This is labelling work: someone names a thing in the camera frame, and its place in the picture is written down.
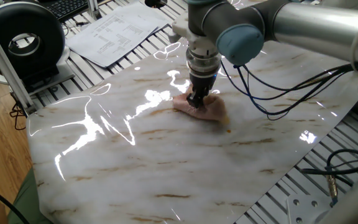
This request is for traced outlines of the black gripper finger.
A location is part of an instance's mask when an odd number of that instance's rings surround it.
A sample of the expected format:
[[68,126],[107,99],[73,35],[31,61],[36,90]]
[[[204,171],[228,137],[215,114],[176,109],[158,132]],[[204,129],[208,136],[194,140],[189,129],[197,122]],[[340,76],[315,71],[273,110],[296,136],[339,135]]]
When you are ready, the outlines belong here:
[[209,96],[209,91],[207,89],[200,91],[199,93],[200,107],[207,106],[211,103],[211,98]]
[[190,92],[186,97],[186,100],[189,103],[189,105],[194,108],[199,108],[200,106],[202,106],[203,105],[202,93],[203,92],[201,90],[191,87]]

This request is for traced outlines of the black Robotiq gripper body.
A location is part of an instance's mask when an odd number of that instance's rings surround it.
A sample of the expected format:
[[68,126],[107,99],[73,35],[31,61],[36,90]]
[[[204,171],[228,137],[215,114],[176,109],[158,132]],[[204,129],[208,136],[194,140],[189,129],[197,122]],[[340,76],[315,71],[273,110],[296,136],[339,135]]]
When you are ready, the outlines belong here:
[[197,75],[197,74],[190,74],[190,81],[193,85],[193,89],[205,89],[211,90],[215,81],[216,81],[216,74],[209,74],[209,75]]

